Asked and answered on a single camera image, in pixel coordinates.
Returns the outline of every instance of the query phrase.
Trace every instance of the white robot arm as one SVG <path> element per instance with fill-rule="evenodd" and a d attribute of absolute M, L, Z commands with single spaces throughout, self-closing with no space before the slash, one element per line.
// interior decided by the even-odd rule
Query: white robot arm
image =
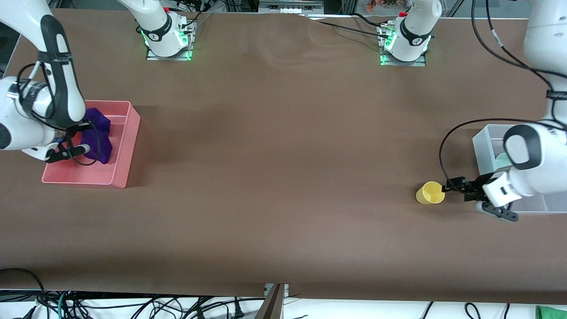
<path fill-rule="evenodd" d="M 32 74 L 41 66 L 47 81 L 18 82 L 15 77 L 0 81 L 0 149 L 22 150 L 46 161 L 65 130 L 77 125 L 85 113 L 69 43 L 44 0 L 0 0 L 0 7 L 0 21 L 39 50 Z"/>
<path fill-rule="evenodd" d="M 187 33 L 191 23 L 173 11 L 166 12 L 159 0 L 118 0 L 134 15 L 146 45 L 157 56 L 177 54 L 189 43 Z"/>
<path fill-rule="evenodd" d="M 538 69 L 567 74 L 567 1 L 530 0 L 530 5 L 524 55 Z M 567 191 L 567 79 L 549 75 L 548 80 L 553 90 L 548 92 L 547 111 L 540 121 L 546 125 L 526 123 L 508 130 L 504 147 L 513 166 L 483 185 L 495 207 L 536 194 Z"/>
<path fill-rule="evenodd" d="M 427 50 L 431 31 L 441 13 L 440 0 L 413 0 L 407 16 L 393 21 L 396 33 L 384 48 L 400 61 L 415 61 Z"/>
<path fill-rule="evenodd" d="M 172 56 L 187 46 L 185 30 L 191 23 L 184 16 L 166 12 L 158 0 L 119 1 L 134 15 L 156 55 Z M 86 110 L 63 26 L 45 0 L 0 0 L 0 8 L 0 22 L 39 50 L 30 79 L 0 81 L 0 150 L 22 150 L 47 162 L 88 152 L 88 145 L 79 145 L 56 153 L 70 131 L 80 130 Z M 32 80 L 40 68 L 45 83 Z"/>

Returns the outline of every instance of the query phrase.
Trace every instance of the brown table surface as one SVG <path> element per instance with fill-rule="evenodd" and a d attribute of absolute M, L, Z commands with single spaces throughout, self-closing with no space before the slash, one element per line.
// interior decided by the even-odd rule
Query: brown table surface
<path fill-rule="evenodd" d="M 443 181 L 451 127 L 545 110 L 544 85 L 486 53 L 469 20 L 440 20 L 427 67 L 400 68 L 379 65 L 375 38 L 297 15 L 213 15 L 191 62 L 146 61 L 127 11 L 55 16 L 85 99 L 142 117 L 128 188 L 45 185 L 42 162 L 2 152 L 0 266 L 48 289 L 565 302 L 567 216 L 505 223 L 457 194 L 414 198 Z M 495 26 L 522 57 L 526 21 Z M 35 57 L 22 40 L 7 73 Z M 483 126 L 448 142 L 451 175 L 476 177 Z"/>

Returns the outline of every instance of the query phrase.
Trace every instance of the clear plastic bin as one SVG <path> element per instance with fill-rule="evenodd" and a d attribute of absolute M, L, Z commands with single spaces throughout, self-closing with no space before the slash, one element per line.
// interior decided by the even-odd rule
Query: clear plastic bin
<path fill-rule="evenodd" d="M 504 134 L 513 125 L 488 124 L 472 138 L 476 162 L 481 175 L 497 169 L 496 157 L 504 153 Z M 567 213 L 567 192 L 538 194 L 514 201 L 512 211 L 518 214 L 562 214 Z"/>

